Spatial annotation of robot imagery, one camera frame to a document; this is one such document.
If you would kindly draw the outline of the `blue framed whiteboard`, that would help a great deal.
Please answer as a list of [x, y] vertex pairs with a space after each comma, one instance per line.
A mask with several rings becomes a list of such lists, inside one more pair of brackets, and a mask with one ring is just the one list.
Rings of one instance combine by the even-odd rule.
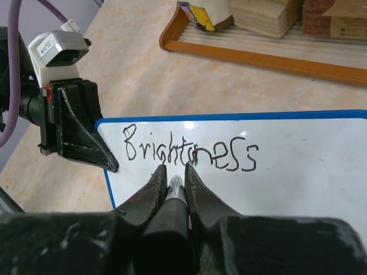
[[248, 215], [366, 219], [366, 111], [107, 118], [96, 129], [119, 162], [106, 174], [114, 206], [164, 164], [190, 163]]

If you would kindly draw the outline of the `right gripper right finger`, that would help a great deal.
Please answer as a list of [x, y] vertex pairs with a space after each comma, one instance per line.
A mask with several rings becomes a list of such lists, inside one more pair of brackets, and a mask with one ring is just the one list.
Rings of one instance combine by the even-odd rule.
[[185, 167], [199, 274], [365, 274], [366, 250], [345, 221], [241, 215]]

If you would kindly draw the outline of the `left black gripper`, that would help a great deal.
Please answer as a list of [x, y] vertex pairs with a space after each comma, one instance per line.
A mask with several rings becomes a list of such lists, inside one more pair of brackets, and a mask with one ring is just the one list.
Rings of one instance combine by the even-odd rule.
[[97, 83], [78, 79], [77, 87], [27, 87], [20, 97], [19, 115], [39, 126], [40, 152], [117, 172], [119, 163], [95, 123], [103, 117]]

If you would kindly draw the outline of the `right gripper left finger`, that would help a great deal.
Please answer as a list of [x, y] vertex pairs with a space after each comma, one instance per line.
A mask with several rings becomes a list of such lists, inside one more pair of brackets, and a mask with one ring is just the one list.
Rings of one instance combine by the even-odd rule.
[[136, 239], [162, 205], [167, 169], [105, 213], [1, 215], [1, 274], [131, 274]]

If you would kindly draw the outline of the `black white marker pen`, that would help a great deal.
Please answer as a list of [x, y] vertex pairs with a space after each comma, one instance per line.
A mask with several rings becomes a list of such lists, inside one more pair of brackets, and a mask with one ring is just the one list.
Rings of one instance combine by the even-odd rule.
[[188, 203], [184, 182], [171, 178], [162, 206], [137, 239], [135, 274], [194, 274]]

